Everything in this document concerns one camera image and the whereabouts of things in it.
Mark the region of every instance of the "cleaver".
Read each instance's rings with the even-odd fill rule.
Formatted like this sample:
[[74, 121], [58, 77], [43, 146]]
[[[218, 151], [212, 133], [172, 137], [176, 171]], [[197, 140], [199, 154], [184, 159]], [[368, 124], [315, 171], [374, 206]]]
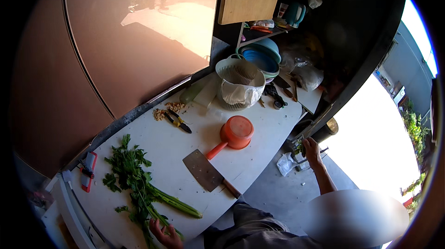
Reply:
[[186, 156], [182, 162], [189, 169], [196, 181], [208, 192], [212, 192], [217, 186], [223, 184], [233, 197], [239, 198], [241, 193], [236, 190], [198, 149]]

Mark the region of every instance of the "concrete floor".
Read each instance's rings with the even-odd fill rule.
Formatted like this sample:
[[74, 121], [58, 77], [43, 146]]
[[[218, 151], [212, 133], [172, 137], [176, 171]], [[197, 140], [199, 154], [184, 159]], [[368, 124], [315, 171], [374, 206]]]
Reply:
[[[283, 177], [276, 163], [284, 152], [278, 151], [264, 171], [243, 194], [244, 199], [252, 207], [272, 213], [272, 215], [286, 224], [292, 233], [306, 235], [301, 229], [299, 209], [304, 203], [320, 195], [317, 180], [312, 169], [297, 172], [292, 170]], [[358, 189], [354, 182], [329, 157], [323, 158], [327, 171], [336, 184], [338, 190]], [[223, 230], [233, 226], [233, 213], [227, 210], [213, 226]], [[204, 248], [203, 236], [199, 235], [185, 243], [186, 249]]]

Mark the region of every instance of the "person's hand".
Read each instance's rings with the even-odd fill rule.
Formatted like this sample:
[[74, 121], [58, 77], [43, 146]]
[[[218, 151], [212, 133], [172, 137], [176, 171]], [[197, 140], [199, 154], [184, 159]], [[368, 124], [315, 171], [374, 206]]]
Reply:
[[318, 143], [309, 137], [304, 139], [302, 144], [306, 149], [306, 158], [308, 159], [311, 168], [313, 170], [323, 168], [324, 164], [320, 157], [320, 148], [318, 147]]
[[159, 219], [156, 219], [156, 221], [153, 218], [150, 219], [150, 231], [162, 245], [167, 247], [167, 249], [182, 249], [183, 245], [181, 238], [176, 233], [173, 225], [170, 224], [168, 226], [170, 235], [164, 234], [165, 229], [165, 226], [162, 229], [159, 229]]

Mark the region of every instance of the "white colander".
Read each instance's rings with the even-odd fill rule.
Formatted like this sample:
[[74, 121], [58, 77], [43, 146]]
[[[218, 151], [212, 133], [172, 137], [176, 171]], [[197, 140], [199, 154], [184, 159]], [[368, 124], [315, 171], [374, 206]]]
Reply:
[[[232, 56], [237, 55], [241, 59], [234, 59]], [[240, 111], [255, 104], [261, 97], [264, 90], [266, 79], [264, 74], [251, 62], [248, 62], [240, 54], [232, 54], [227, 59], [221, 60], [216, 64], [216, 74], [218, 74], [218, 92], [217, 96], [221, 106], [229, 111]], [[240, 91], [248, 101], [241, 103], [230, 103], [224, 99], [228, 97], [227, 90], [237, 89], [239, 97]]]

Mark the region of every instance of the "orange plastic ladle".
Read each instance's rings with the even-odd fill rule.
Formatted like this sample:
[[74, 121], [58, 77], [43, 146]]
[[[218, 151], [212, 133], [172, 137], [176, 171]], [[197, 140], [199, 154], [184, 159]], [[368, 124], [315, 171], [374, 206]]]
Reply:
[[231, 117], [219, 132], [221, 143], [206, 155], [210, 160], [226, 146], [232, 149], [242, 149], [248, 146], [253, 135], [253, 124], [243, 116]]

